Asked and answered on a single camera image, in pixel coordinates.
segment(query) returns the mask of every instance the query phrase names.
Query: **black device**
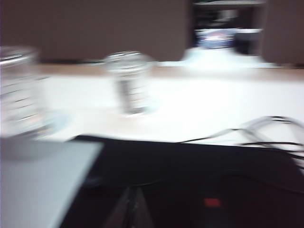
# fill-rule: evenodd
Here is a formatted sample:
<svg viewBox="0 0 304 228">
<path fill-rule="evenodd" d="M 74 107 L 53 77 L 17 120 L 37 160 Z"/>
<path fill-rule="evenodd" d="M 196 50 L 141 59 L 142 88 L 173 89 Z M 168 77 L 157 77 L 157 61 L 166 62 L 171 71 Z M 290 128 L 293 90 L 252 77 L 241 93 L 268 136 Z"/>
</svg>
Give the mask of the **black device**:
<svg viewBox="0 0 304 228">
<path fill-rule="evenodd" d="M 104 150 L 62 228 L 304 227 L 304 177 L 285 151 L 75 139 Z"/>
</svg>

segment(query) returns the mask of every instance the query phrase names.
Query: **table surface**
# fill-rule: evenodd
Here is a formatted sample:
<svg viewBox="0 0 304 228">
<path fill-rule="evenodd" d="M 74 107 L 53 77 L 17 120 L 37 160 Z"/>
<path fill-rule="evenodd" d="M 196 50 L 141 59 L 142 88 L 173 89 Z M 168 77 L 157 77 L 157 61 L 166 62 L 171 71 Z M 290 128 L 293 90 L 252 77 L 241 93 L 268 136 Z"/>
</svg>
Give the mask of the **table surface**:
<svg viewBox="0 0 304 228">
<path fill-rule="evenodd" d="M 45 139 L 79 134 L 177 142 L 204 137 L 268 115 L 304 122 L 304 70 L 282 68 L 153 67 L 153 110 L 119 112 L 113 78 L 102 66 L 40 65 L 45 104 L 63 113 L 65 126 Z"/>
</svg>

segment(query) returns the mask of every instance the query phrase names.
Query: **black cable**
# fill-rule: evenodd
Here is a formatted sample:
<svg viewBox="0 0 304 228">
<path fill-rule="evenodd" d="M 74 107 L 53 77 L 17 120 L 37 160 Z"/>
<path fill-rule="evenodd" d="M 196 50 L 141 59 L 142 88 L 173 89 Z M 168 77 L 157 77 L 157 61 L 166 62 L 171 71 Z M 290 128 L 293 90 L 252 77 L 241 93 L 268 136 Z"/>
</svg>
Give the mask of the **black cable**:
<svg viewBox="0 0 304 228">
<path fill-rule="evenodd" d="M 194 142 L 194 141 L 198 141 L 198 140 L 212 139 L 212 138 L 216 138 L 216 137 L 219 137 L 219 136 L 223 136 L 223 135 L 228 134 L 229 132 L 232 132 L 232 131 L 242 131 L 242 130 L 244 130 L 244 129 L 242 129 L 242 128 L 228 128 L 228 129 L 225 129 L 225 130 L 220 131 L 218 133 L 212 134 L 208 137 L 198 138 L 198 139 L 190 139 L 190 140 L 185 140 L 185 141 L 176 142 L 176 143 L 189 143 L 189 142 Z"/>
</svg>

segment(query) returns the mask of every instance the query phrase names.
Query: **clear glass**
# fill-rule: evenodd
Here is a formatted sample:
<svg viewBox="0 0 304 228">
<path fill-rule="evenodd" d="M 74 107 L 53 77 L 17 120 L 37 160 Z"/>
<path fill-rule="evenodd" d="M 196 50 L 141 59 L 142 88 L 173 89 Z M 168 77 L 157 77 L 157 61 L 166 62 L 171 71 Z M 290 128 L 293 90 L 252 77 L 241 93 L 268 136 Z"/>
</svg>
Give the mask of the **clear glass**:
<svg viewBox="0 0 304 228">
<path fill-rule="evenodd" d="M 126 114 L 141 114 L 149 109 L 148 57 L 137 51 L 124 51 L 108 55 L 105 66 L 115 78 L 115 84 Z"/>
<path fill-rule="evenodd" d="M 36 137 L 49 126 L 32 47 L 1 47 L 1 136 Z"/>
</svg>

